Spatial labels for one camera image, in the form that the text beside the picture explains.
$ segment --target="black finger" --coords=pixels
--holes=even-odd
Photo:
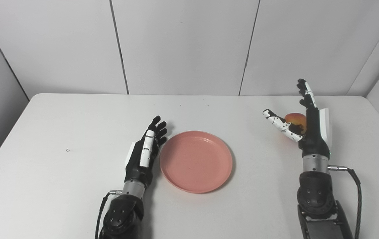
[[[166,138],[166,137],[163,137],[163,138],[159,139],[159,141],[158,141],[158,146],[160,147],[160,146],[163,145],[166,141],[167,141],[167,138]]]
[[[158,122],[160,122],[160,120],[161,120],[160,115],[157,115],[155,118],[153,118],[151,124],[154,124],[154,125],[155,125],[155,124],[157,124]]]
[[[166,133],[167,133],[167,129],[166,129],[166,128],[160,130],[160,131],[157,133],[157,135],[156,135],[157,139],[160,139],[160,138],[163,137]]]
[[[167,125],[165,121],[161,122],[160,124],[157,125],[156,133],[160,132],[160,130],[164,129],[164,127]]]

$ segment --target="silver cylinder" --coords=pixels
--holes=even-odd
[[[308,154],[303,157],[303,171],[328,173],[328,160],[320,154]]]
[[[127,180],[124,183],[122,195],[130,194],[142,199],[144,192],[145,185],[143,183],[139,182],[138,180]]]

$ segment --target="robotic finger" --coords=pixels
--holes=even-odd
[[[277,116],[270,109],[264,110],[263,115],[288,138],[296,142],[299,142],[301,139],[303,139],[303,136],[301,135],[303,129],[299,126],[287,122],[284,118]]]

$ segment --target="robotic hand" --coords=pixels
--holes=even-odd
[[[141,237],[141,221],[144,216],[142,197],[152,182],[152,166],[159,148],[166,142],[166,122],[160,124],[157,116],[148,126],[142,138],[132,144],[123,190],[110,191],[101,203],[95,239],[138,239]],[[100,217],[109,195],[118,195],[111,201],[101,232],[98,235]]]
[[[340,203],[332,194],[329,170],[348,171],[358,186],[358,215],[355,239],[359,236],[361,216],[361,188],[353,169],[329,165],[332,136],[328,108],[319,110],[308,83],[299,79],[297,87],[303,96],[300,104],[306,107],[306,132],[298,125],[286,122],[271,110],[263,115],[283,134],[299,143],[302,150],[303,173],[297,191],[298,214],[305,239],[353,239],[349,224]]]

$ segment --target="black joint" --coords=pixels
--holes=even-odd
[[[301,173],[297,201],[308,216],[328,218],[335,210],[331,175],[312,171]]]
[[[109,236],[129,233],[143,218],[142,200],[133,195],[120,195],[111,201],[103,221],[103,233]]]

